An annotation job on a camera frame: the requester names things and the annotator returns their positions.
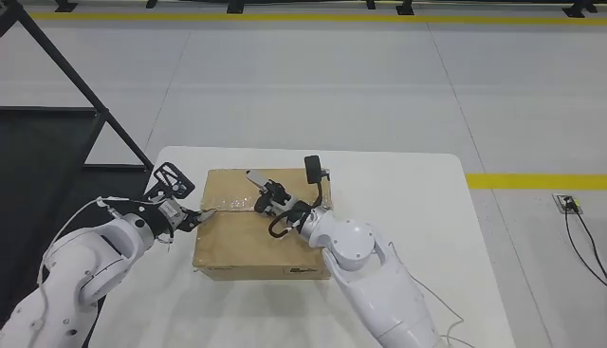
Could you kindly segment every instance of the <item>white table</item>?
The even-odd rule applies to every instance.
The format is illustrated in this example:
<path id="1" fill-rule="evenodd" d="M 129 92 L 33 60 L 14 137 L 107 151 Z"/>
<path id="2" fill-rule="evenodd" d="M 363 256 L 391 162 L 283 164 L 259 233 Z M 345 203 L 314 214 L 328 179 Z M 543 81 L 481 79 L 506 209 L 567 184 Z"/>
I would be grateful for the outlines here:
<path id="1" fill-rule="evenodd" d="M 197 210 L 210 169 L 300 168 L 313 154 L 331 170 L 336 215 L 373 224 L 466 319 L 453 336 L 514 347 L 457 157 L 167 147 L 156 165 L 173 162 L 190 178 L 196 189 L 181 203 Z M 107 297 L 91 347 L 378 346 L 333 280 L 214 282 L 193 271 L 194 240 L 178 232 L 169 252 L 156 244 L 135 264 Z M 444 333 L 455 317 L 431 295 L 426 302 Z"/>

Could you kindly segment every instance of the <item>power socket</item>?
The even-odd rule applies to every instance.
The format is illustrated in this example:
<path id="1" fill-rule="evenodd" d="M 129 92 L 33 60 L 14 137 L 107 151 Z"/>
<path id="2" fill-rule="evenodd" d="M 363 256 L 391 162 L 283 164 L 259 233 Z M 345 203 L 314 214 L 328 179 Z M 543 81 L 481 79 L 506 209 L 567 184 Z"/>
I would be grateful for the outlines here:
<path id="1" fill-rule="evenodd" d="M 581 209 L 581 204 L 579 203 L 579 200 L 570 194 L 559 194 L 559 193 L 553 193 L 552 194 L 552 198 L 554 199 L 554 202 L 557 204 L 557 208 L 559 209 L 559 211 L 565 215 L 566 213 L 569 215 L 574 215 L 576 212 L 573 210 L 567 210 L 566 209 L 566 204 L 567 202 L 565 201 L 565 198 L 567 196 L 571 196 L 573 198 L 573 201 L 576 203 L 576 206 L 578 206 L 578 213 L 580 215 L 582 215 L 584 213 L 584 211 Z"/>

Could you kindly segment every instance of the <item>yellow tape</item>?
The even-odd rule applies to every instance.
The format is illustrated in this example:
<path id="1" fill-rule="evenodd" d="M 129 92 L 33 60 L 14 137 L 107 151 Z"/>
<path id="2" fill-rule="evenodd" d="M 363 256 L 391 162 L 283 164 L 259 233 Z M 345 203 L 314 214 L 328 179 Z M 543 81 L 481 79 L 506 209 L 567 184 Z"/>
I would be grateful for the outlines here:
<path id="1" fill-rule="evenodd" d="M 607 174 L 466 174 L 471 189 L 607 190 Z"/>
<path id="2" fill-rule="evenodd" d="M 345 22 L 345 23 L 448 23 L 504 25 L 607 26 L 607 18 L 575 19 L 562 17 L 487 17 L 487 16 L 399 16 L 378 14 L 308 13 L 131 13 L 131 12 L 32 12 L 39 20 L 114 20 L 163 22 Z"/>

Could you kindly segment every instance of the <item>gray floor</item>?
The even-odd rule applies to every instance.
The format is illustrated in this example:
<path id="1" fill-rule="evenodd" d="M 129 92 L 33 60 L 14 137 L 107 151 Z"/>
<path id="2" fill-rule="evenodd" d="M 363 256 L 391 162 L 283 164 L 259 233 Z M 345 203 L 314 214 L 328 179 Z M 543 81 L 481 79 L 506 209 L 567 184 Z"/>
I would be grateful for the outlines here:
<path id="1" fill-rule="evenodd" d="M 142 11 L 137 2 L 89 3 L 78 11 Z M 201 9 L 215 10 L 169 3 L 155 11 Z M 352 5 L 248 8 L 287 10 L 366 12 Z M 555 7 L 464 12 L 561 17 Z M 460 157 L 467 173 L 607 173 L 607 27 L 40 25 L 151 159 L 167 145 L 440 152 Z M 21 28 L 0 40 L 0 57 L 0 105 L 86 105 Z M 89 162 L 137 160 L 104 131 Z M 550 193 L 472 192 L 515 341 L 604 347 L 607 292 L 568 245 Z M 576 195 L 607 252 L 605 193 Z M 589 257 L 581 230 L 574 233 Z"/>

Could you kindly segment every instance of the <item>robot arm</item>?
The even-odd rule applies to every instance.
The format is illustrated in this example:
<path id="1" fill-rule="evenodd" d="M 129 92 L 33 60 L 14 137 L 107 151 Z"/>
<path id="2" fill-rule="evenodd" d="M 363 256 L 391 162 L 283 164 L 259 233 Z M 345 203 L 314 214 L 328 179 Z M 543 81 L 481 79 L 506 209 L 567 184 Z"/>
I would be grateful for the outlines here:
<path id="1" fill-rule="evenodd" d="M 70 218 L 64 227 L 94 203 L 114 216 L 53 240 L 43 260 L 48 278 L 15 307 L 0 332 L 0 347 L 81 347 L 97 318 L 97 301 L 122 282 L 159 235 L 168 234 L 171 241 L 176 229 L 191 231 L 214 213 L 179 206 L 176 199 L 187 196 L 193 184 L 172 164 L 163 164 L 155 177 L 146 202 L 98 199 Z"/>
<path id="2" fill-rule="evenodd" d="M 323 176 L 328 177 L 328 172 L 321 170 L 317 156 L 307 157 L 305 164 L 308 183 L 320 184 Z M 282 215 L 287 229 L 272 236 L 281 237 L 295 229 L 311 247 L 323 248 L 326 266 L 362 323 L 381 346 L 446 347 L 407 268 L 373 227 L 353 220 L 337 220 L 332 211 L 320 206 L 319 199 L 314 207 L 307 205 L 306 208 L 302 205 L 304 202 L 283 193 L 284 188 L 280 184 L 254 171 L 248 172 L 247 176 L 260 189 L 261 197 L 255 209 L 275 216 L 269 228 L 270 234 Z M 276 189 L 281 190 L 278 197 L 274 196 Z M 359 272 L 373 254 L 379 258 L 380 268 L 362 278 L 349 280 L 352 276 L 348 272 Z"/>

